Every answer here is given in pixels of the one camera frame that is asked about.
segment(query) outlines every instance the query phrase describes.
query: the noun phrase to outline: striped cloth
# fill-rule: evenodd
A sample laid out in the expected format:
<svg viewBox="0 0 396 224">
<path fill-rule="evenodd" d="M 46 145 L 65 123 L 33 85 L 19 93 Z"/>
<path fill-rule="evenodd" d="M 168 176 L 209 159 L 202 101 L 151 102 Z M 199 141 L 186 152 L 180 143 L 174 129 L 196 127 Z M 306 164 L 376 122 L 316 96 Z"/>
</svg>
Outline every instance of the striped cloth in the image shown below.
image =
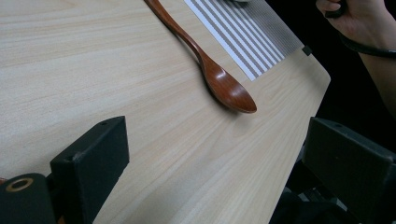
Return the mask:
<svg viewBox="0 0 396 224">
<path fill-rule="evenodd" d="M 250 80 L 302 43 L 264 0 L 185 0 Z"/>
</svg>

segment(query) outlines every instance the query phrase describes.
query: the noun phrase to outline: finger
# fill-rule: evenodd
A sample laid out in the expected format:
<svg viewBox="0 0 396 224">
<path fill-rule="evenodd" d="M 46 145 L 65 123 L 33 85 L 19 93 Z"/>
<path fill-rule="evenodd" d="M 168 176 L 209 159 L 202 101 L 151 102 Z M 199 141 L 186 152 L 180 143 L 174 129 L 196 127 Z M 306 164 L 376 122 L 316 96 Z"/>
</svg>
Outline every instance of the finger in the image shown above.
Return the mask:
<svg viewBox="0 0 396 224">
<path fill-rule="evenodd" d="M 330 0 L 317 0 L 317 8 L 324 15 L 326 11 L 336 11 L 340 8 L 340 4 Z"/>
</svg>

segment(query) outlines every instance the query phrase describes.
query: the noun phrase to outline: wooden spoon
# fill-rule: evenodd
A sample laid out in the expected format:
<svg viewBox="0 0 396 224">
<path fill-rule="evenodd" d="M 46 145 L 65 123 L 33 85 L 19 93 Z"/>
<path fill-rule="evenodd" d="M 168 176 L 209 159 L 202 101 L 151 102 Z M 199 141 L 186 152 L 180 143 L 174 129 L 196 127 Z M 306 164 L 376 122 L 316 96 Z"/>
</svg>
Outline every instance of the wooden spoon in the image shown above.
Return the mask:
<svg viewBox="0 0 396 224">
<path fill-rule="evenodd" d="M 172 19 L 159 0 L 145 0 L 157 17 L 192 49 L 198 58 L 209 89 L 215 97 L 227 107 L 244 112 L 254 113 L 257 110 L 247 90 L 221 66 L 215 63 L 198 44 Z"/>
</svg>

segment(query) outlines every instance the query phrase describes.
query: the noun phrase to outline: wooden table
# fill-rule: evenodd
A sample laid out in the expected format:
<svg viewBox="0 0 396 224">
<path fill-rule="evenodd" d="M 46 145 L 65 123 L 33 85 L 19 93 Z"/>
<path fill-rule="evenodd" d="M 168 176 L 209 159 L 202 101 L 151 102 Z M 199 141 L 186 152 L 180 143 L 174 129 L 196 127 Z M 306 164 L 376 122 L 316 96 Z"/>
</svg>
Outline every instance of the wooden table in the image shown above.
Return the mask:
<svg viewBox="0 0 396 224">
<path fill-rule="evenodd" d="M 298 49 L 250 81 L 183 0 L 162 3 L 258 111 L 215 101 L 143 0 L 2 1 L 0 177 L 48 175 L 94 124 L 125 116 L 131 160 L 95 223 L 267 223 L 330 78 Z"/>
</svg>

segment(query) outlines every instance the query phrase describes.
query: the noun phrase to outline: human hand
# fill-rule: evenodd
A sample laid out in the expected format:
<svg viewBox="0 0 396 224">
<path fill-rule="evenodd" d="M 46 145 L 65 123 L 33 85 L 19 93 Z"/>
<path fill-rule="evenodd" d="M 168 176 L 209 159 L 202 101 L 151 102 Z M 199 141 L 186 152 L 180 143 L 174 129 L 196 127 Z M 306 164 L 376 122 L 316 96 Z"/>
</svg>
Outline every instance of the human hand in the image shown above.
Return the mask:
<svg viewBox="0 0 396 224">
<path fill-rule="evenodd" d="M 317 8 L 325 15 L 326 11 L 340 8 L 339 0 L 317 0 Z M 384 0 L 346 0 L 344 14 L 329 23 L 344 36 L 372 47 L 385 47 L 388 38 L 394 39 L 389 28 L 395 27 L 395 20 L 386 9 Z"/>
</svg>

